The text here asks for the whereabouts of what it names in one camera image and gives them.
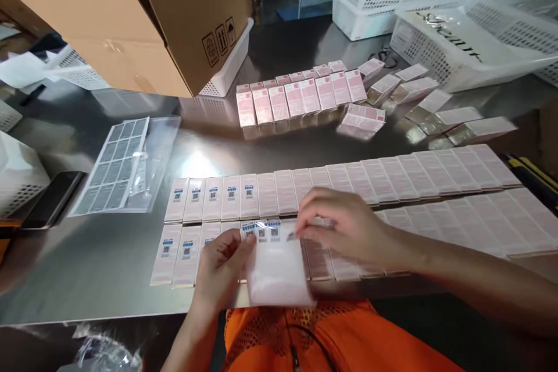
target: orange shirt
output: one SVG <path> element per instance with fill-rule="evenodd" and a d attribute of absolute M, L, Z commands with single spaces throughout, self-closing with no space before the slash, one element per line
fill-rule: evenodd
<path fill-rule="evenodd" d="M 224 371 L 291 371 L 290 339 L 303 372 L 329 371 L 322 343 L 338 371 L 462 371 L 405 330 L 380 317 L 370 302 L 320 302 L 315 308 L 229 310 Z"/>

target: black phone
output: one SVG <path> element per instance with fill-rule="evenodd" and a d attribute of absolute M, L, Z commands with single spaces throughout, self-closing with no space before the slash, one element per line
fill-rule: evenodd
<path fill-rule="evenodd" d="M 22 222 L 21 229 L 46 230 L 52 227 L 84 177 L 83 171 L 58 173 Z"/>

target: human hand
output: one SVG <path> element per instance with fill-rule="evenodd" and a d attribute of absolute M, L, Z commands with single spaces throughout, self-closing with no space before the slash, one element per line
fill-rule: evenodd
<path fill-rule="evenodd" d="M 203 247 L 192 300 L 192 310 L 196 310 L 197 315 L 211 320 L 225 308 L 255 243 L 254 236 L 242 241 L 239 229 L 235 228 Z"/>
<path fill-rule="evenodd" d="M 311 225 L 315 217 L 331 219 L 332 228 Z M 302 200 L 296 236 L 386 269 L 408 269 L 413 255 L 408 232 L 385 224 L 360 196 L 325 188 L 313 188 Z"/>

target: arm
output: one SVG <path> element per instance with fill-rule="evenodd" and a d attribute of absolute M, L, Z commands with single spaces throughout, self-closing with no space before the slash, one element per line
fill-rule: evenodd
<path fill-rule="evenodd" d="M 163 372 L 206 371 L 217 334 L 217 316 L 231 299 L 242 265 L 256 242 L 228 230 L 202 250 L 192 306 L 176 335 Z"/>
<path fill-rule="evenodd" d="M 308 225 L 332 218 L 328 230 Z M 405 269 L 442 284 L 487 316 L 543 337 L 558 336 L 558 286 L 520 266 L 383 223 L 357 195 L 315 188 L 301 202 L 299 237 L 357 260 Z"/>

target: stainless steel table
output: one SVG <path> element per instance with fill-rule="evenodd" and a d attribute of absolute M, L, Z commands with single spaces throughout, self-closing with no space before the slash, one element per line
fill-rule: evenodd
<path fill-rule="evenodd" d="M 349 42 L 327 16 L 255 27 L 248 57 L 232 89 L 337 59 L 356 68 L 388 40 Z M 456 95 L 447 107 L 471 104 L 487 117 L 516 117 L 556 94 L 552 86 L 527 76 Z M 49 85 L 25 108 L 17 105 L 21 98 L 19 94 L 7 100 L 24 114 L 10 134 L 37 150 L 51 176 L 62 170 L 90 172 L 111 125 L 146 115 L 137 112 L 132 102 L 125 115 L 115 115 L 90 92 L 64 81 Z M 411 106 L 393 108 L 388 103 L 387 125 L 370 142 L 360 142 L 336 133 L 335 115 L 242 131 L 231 93 L 225 99 L 162 99 L 147 114 L 174 113 L 183 122 L 152 213 L 66 218 L 46 233 L 14 240 L 0 269 L 0 325 L 186 312 L 193 289 L 149 286 L 174 178 L 264 173 L 446 147 L 443 141 L 423 139 L 403 119 Z M 330 286 L 321 285 L 323 291 Z M 360 286 L 372 297 L 436 289 L 416 277 L 367 281 Z M 341 296 L 358 288 L 344 287 L 337 288 Z M 246 288 L 241 287 L 235 304 L 247 303 Z"/>

